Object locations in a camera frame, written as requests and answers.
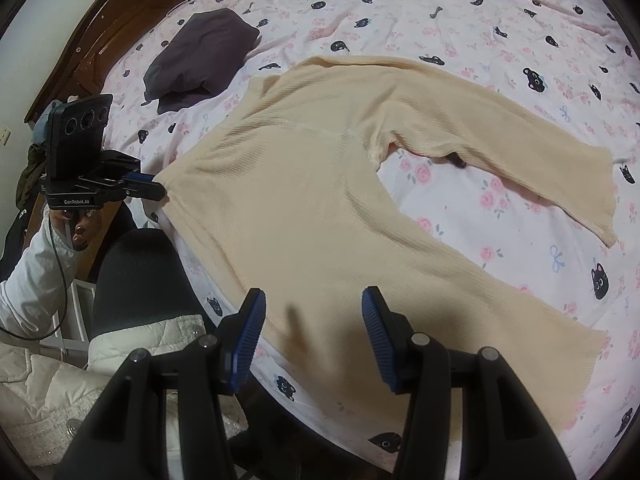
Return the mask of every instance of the black cable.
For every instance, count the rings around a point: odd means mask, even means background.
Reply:
[[[9,332],[8,330],[5,330],[0,326],[0,332],[4,332],[5,334],[8,334],[22,341],[40,341],[41,339],[45,339],[50,335],[54,335],[60,329],[60,327],[65,321],[67,304],[69,302],[69,293],[68,293],[68,290],[66,290],[65,270],[62,268],[62,263],[60,262],[60,256],[58,256],[58,250],[56,249],[56,243],[53,239],[53,228],[51,227],[51,217],[49,217],[49,237],[51,238],[51,246],[53,247],[53,253],[56,255],[56,261],[58,262],[58,268],[60,269],[60,276],[62,277],[62,286],[65,289],[65,309],[64,309],[64,312],[62,313],[62,317],[60,318],[60,322],[58,323],[58,326],[55,327],[51,332],[45,335],[39,335],[37,337],[24,337],[24,336]]]

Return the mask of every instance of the metal screw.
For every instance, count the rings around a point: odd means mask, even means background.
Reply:
[[[213,334],[206,334],[198,339],[198,343],[203,348],[210,348],[218,344],[218,338]]]
[[[146,356],[149,355],[149,352],[144,348],[136,348],[133,352],[129,354],[129,359],[133,362],[137,363],[138,361],[142,361],[142,359],[146,359]]]
[[[76,433],[78,433],[78,429],[80,428],[80,424],[82,424],[80,420],[70,418],[66,422],[66,432],[71,436],[76,436]]]
[[[498,357],[500,357],[500,353],[492,346],[485,346],[480,351],[480,355],[487,361],[495,361]]]
[[[418,346],[427,346],[431,342],[431,339],[422,332],[416,332],[411,336],[411,342]]]

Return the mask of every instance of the electrical outlet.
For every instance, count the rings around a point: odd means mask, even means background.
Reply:
[[[11,131],[3,124],[2,127],[0,127],[0,144],[6,146],[9,141],[9,136],[11,136]]]

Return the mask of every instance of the bed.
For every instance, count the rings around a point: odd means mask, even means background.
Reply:
[[[576,322],[606,330],[591,383],[559,435],[578,480],[604,478],[640,404],[640,63],[602,0],[98,0],[34,102],[33,121],[55,97],[114,95],[104,146],[157,173],[193,147],[239,103],[249,78],[282,73],[312,55],[398,56],[435,63],[493,89],[588,144],[608,147],[619,242],[597,237],[530,192],[489,173],[459,170],[396,150],[378,176],[401,212],[496,278]],[[146,102],[146,68],[195,12],[229,7],[260,42],[219,96],[158,115]],[[531,72],[540,75],[532,81]],[[214,280],[153,204],[132,204],[139,224],[173,239],[194,291],[215,322],[234,312]],[[608,291],[594,296],[594,275]],[[266,341],[252,372],[290,413],[334,444],[383,469],[397,457],[390,428],[308,381]],[[460,443],[447,479],[458,477]]]

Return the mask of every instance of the hand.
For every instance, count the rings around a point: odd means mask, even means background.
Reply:
[[[82,251],[87,248],[89,242],[93,240],[102,228],[102,212],[99,209],[80,210],[80,219],[76,223],[72,240],[74,249]],[[66,241],[65,221],[74,217],[74,211],[50,210],[49,218],[51,224],[58,231],[60,237]]]

